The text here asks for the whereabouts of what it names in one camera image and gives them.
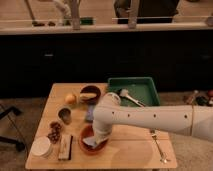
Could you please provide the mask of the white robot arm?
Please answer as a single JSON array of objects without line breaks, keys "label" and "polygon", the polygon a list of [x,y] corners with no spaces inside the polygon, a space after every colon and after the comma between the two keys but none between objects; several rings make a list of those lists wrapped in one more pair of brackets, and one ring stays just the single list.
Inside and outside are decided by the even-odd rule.
[{"label": "white robot arm", "polygon": [[97,144],[108,140],[114,125],[129,125],[172,132],[213,142],[213,107],[121,106],[120,97],[106,93],[93,110],[93,132]]}]

